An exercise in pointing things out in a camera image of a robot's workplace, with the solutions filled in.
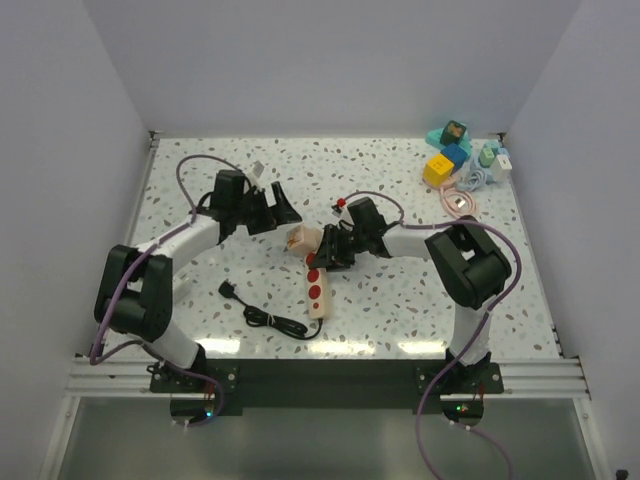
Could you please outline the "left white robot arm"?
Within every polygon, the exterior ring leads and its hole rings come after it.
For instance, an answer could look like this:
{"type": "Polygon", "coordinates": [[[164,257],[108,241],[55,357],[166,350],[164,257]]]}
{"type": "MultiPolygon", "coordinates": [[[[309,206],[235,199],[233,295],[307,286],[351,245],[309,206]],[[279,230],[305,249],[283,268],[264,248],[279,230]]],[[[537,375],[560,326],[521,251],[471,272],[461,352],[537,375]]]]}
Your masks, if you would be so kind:
{"type": "Polygon", "coordinates": [[[141,345],[173,366],[171,378],[185,392],[207,380],[204,348],[173,319],[173,278],[200,254],[221,245],[239,226],[254,236],[281,225],[297,224],[301,215],[279,182],[271,184],[270,204],[256,180],[239,170],[222,170],[213,190],[191,205],[187,219],[163,236],[138,246],[117,245],[107,256],[94,307],[98,336],[108,329],[130,341],[107,353],[94,347],[98,365],[129,345],[141,345]]]}

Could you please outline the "beige cube plug adapter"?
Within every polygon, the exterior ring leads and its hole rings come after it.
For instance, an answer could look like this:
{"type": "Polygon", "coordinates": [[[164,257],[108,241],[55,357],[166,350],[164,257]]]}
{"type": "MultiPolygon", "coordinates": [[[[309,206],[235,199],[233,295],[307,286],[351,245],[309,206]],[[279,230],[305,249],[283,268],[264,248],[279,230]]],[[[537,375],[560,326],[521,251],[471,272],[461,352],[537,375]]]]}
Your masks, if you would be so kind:
{"type": "Polygon", "coordinates": [[[323,232],[314,227],[299,225],[287,232],[287,250],[300,257],[315,253],[319,248],[323,232]]]}

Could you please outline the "white cube plug adapter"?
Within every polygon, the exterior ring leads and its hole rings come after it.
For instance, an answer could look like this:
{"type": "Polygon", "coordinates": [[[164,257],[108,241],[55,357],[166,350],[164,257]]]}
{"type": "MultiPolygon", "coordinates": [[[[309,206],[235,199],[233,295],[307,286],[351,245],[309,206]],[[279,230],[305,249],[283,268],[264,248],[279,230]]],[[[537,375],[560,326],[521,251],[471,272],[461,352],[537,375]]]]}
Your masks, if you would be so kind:
{"type": "Polygon", "coordinates": [[[191,289],[191,280],[187,275],[176,275],[172,282],[173,303],[181,301],[191,289]]]}

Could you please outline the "beige power strip red sockets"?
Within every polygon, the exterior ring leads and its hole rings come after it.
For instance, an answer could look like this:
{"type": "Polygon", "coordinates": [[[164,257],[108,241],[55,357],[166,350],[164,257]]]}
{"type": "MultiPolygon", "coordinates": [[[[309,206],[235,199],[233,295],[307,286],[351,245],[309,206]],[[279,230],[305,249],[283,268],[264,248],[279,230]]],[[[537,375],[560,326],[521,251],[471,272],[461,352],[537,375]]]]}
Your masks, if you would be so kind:
{"type": "Polygon", "coordinates": [[[308,253],[305,257],[307,266],[306,272],[306,295],[309,310],[309,317],[312,320],[326,321],[332,313],[331,291],[328,284],[328,275],[324,268],[312,266],[315,254],[308,253]]]}

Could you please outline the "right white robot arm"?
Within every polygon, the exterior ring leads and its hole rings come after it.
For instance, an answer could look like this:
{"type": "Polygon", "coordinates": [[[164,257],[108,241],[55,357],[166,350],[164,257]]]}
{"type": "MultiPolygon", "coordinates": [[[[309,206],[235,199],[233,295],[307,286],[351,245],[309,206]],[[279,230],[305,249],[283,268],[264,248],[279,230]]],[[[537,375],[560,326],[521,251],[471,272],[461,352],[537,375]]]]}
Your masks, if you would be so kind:
{"type": "Polygon", "coordinates": [[[351,219],[345,226],[324,227],[319,249],[308,264],[326,271],[345,270],[358,254],[379,258],[411,257],[430,260],[455,304],[454,330],[438,373],[420,374],[424,395],[448,387],[469,392],[489,365],[491,305],[502,297],[511,264],[485,229],[472,216],[425,230],[402,221],[388,223],[368,197],[348,205],[351,219]]]}

